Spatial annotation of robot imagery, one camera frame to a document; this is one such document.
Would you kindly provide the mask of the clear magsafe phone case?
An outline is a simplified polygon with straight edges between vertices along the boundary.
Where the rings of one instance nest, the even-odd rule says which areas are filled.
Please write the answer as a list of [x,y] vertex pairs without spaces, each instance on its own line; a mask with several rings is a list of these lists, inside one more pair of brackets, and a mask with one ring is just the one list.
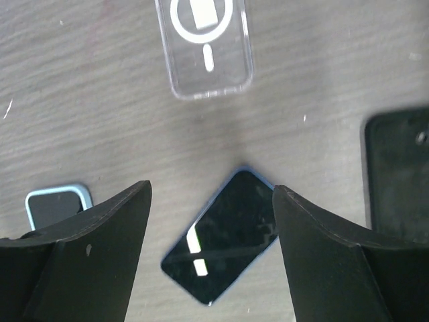
[[156,1],[170,87],[183,100],[239,93],[253,78],[244,1]]

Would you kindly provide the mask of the light blue phone case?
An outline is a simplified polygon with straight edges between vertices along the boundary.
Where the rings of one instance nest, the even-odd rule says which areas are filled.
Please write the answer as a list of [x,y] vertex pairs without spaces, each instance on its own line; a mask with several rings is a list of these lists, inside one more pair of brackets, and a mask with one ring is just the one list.
[[26,210],[27,217],[32,231],[35,231],[36,229],[33,226],[33,222],[29,214],[29,207],[27,205],[28,199],[34,195],[44,195],[44,194],[59,193],[59,192],[65,192],[65,191],[72,191],[80,197],[80,200],[83,206],[82,211],[85,211],[93,206],[93,201],[89,190],[83,184],[80,184],[80,183],[63,184],[59,186],[51,186],[51,187],[33,190],[29,192],[25,198],[25,210]]

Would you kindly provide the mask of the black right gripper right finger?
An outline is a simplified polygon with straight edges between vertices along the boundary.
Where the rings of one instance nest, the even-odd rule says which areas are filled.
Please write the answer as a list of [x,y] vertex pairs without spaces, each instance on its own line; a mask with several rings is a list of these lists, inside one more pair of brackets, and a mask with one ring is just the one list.
[[427,321],[428,246],[377,233],[273,190],[298,321]]

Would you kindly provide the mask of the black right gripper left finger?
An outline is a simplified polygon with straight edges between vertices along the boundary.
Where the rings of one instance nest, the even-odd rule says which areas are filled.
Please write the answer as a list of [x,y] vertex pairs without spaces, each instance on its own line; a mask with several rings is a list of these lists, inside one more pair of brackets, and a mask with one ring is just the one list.
[[59,223],[1,240],[2,321],[123,321],[151,207],[142,180]]

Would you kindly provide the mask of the black phone blue frame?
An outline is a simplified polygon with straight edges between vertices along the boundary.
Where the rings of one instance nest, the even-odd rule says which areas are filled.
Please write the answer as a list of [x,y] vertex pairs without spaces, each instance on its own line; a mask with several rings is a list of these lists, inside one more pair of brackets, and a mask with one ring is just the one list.
[[162,272],[211,306],[278,238],[273,185],[240,166],[214,192],[160,262]]

